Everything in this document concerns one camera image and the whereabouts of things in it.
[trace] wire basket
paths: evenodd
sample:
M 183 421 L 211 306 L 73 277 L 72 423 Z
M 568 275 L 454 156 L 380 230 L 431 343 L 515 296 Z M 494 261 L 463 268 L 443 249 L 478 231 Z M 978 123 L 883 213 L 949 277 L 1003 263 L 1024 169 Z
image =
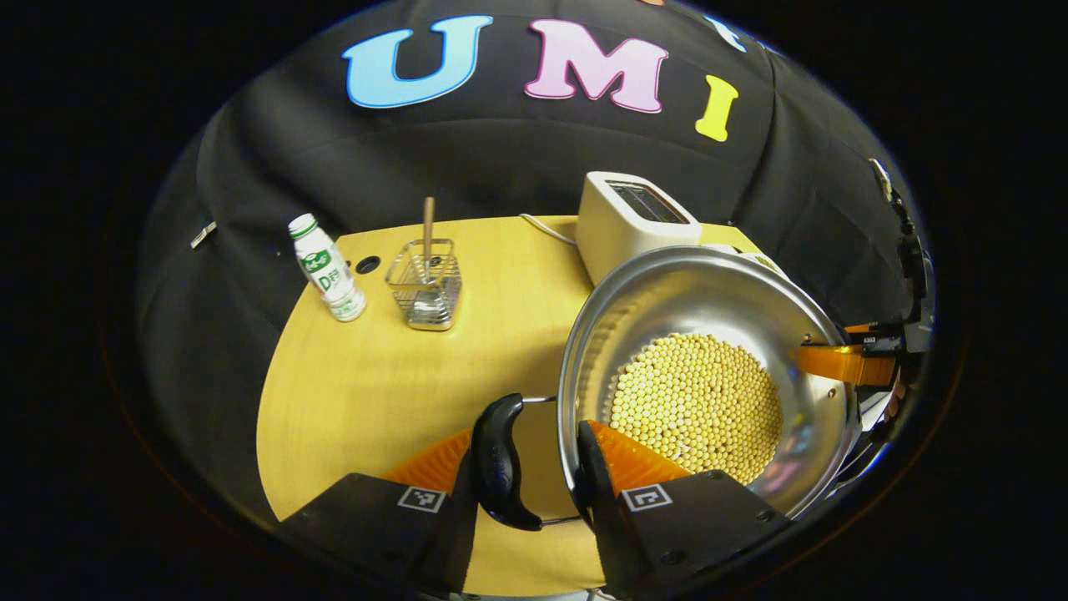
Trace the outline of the wire basket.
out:
M 386 283 L 409 327 L 438 332 L 453 327 L 460 268 L 452 239 L 431 239 L 429 260 L 423 253 L 423 240 L 409 241 L 390 265 Z

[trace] yellow tabletop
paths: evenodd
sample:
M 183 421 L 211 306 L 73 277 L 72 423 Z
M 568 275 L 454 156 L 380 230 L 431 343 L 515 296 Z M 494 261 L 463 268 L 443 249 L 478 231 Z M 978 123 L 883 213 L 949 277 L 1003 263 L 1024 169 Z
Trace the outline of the yellow tabletop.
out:
M 540 217 L 574 239 L 575 216 Z M 702 243 L 759 250 L 736 227 L 703 225 Z M 341 323 L 310 284 L 297 300 L 260 399 L 256 454 L 271 509 L 284 520 L 349 473 L 380 476 L 428 445 L 471 427 L 511 393 L 556 393 L 564 345 L 593 284 L 578 250 L 521 217 L 435 223 L 456 244 L 462 289 L 447 332 L 407 327 L 386 271 L 422 225 L 337 239 L 367 298 Z M 516 421 L 521 496 L 543 519 L 575 516 L 556 447 L 555 407 L 536 404 Z M 582 521 L 530 533 L 481 508 L 465 591 L 536 596 L 604 584 L 593 533 Z

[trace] metal pot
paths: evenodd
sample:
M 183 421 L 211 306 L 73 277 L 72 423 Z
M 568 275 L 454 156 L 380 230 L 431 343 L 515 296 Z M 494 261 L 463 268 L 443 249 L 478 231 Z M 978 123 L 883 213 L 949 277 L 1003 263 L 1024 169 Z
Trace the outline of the metal pot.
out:
M 634 256 L 598 284 L 576 319 L 564 351 L 557 400 L 560 454 L 571 497 L 591 522 L 580 491 L 578 424 L 608 424 L 621 369 L 655 338 L 711 334 L 749 351 L 779 385 L 783 433 L 775 456 L 749 485 L 769 505 L 797 519 L 821 497 L 857 442 L 861 424 L 852 385 L 801 373 L 804 342 L 842 345 L 834 323 L 801 288 L 749 258 L 700 246 Z M 539 529 L 519 499 L 519 458 L 511 429 L 523 399 L 489 406 L 472 439 L 475 491 L 498 521 Z

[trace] letter m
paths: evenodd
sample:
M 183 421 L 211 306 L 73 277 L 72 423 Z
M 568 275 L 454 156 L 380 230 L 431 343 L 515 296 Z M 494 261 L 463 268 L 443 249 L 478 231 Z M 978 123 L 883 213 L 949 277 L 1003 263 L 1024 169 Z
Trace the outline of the letter m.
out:
M 619 88 L 609 96 L 616 105 L 641 112 L 660 112 L 657 84 L 660 63 L 668 50 L 643 39 L 630 38 L 608 56 L 581 25 L 539 19 L 531 29 L 541 34 L 541 65 L 537 79 L 524 90 L 536 98 L 570 98 L 575 86 L 567 82 L 567 67 L 575 72 L 590 99 L 601 97 L 616 79 Z

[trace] white bottle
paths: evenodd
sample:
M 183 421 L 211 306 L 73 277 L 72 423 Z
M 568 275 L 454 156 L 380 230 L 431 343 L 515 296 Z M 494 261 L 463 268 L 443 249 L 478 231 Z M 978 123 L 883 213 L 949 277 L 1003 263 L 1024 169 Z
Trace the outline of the white bottle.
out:
M 363 291 L 337 246 L 319 227 L 315 217 L 305 212 L 289 221 L 289 237 L 297 251 L 300 268 L 319 289 L 319 296 L 337 321 L 350 322 L 360 317 L 366 306 Z

